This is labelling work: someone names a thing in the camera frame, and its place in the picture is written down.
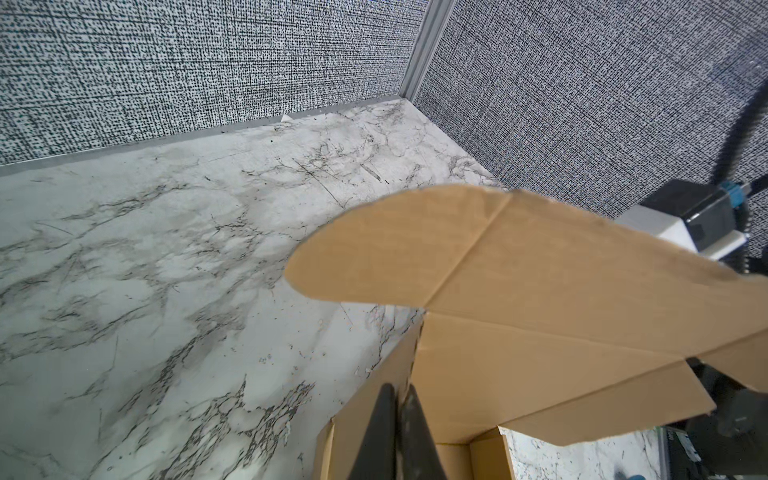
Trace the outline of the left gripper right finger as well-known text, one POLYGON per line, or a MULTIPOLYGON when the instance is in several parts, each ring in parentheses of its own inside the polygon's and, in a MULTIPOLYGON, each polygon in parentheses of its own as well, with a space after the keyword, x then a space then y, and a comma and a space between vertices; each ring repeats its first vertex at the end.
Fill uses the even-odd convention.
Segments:
POLYGON ((399 407, 398 422, 399 479, 446 480, 414 385, 399 407))

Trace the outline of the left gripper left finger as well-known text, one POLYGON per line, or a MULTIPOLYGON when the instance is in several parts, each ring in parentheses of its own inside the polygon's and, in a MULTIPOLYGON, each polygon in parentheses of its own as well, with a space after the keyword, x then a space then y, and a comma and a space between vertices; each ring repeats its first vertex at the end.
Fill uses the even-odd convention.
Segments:
POLYGON ((397 393, 386 383, 379 390, 349 480, 396 478, 397 393))

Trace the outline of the brown cardboard box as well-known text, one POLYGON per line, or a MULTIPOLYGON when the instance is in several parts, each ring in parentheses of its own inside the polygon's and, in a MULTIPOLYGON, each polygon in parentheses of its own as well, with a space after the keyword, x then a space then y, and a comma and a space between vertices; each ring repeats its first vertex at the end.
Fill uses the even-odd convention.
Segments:
POLYGON ((345 479, 384 385, 414 388, 454 478, 511 475, 493 429, 567 446, 711 412, 698 359, 767 389, 767 280, 578 208, 441 185, 322 226, 284 276, 323 301, 421 308, 318 438, 345 479))

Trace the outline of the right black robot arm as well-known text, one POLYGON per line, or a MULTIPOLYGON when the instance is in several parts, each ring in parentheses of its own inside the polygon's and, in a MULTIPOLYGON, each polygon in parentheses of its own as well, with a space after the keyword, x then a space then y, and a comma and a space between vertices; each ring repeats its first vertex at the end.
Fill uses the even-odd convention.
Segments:
POLYGON ((765 479, 767 326, 686 363, 715 407, 664 426, 668 477, 765 479))

